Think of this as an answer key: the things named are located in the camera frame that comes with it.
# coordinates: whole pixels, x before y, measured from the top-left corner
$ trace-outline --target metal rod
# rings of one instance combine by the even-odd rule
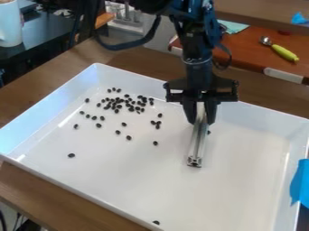
[[[192,141],[187,158],[187,164],[191,167],[201,168],[209,126],[207,123],[204,104],[198,103],[197,106],[198,115],[193,128]]]

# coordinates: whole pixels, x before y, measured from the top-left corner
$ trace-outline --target black bean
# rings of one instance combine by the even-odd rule
[[[75,154],[74,154],[74,153],[70,153],[70,154],[68,155],[68,157],[69,157],[69,158],[74,158],[74,157],[75,157]]]

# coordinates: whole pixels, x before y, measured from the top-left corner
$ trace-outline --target yellow handle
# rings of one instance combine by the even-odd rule
[[[292,53],[291,51],[288,51],[286,48],[283,48],[279,45],[272,45],[271,46],[279,55],[281,55],[283,58],[285,58],[286,60],[290,60],[290,61],[294,61],[297,62],[299,61],[299,58],[297,57],[297,55],[295,55],[294,53]]]

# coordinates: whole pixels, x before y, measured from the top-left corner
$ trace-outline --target white container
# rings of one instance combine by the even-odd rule
[[[222,103],[202,168],[188,167],[192,126],[181,105],[165,102],[163,84],[94,64],[1,128],[0,158],[150,230],[296,231],[300,204],[291,205],[289,190],[308,153],[309,121]],[[125,94],[152,97],[154,105],[141,115],[97,107],[102,98]],[[159,113],[157,130],[150,121]]]
[[[0,47],[14,47],[22,42],[22,23],[17,0],[0,4]]]

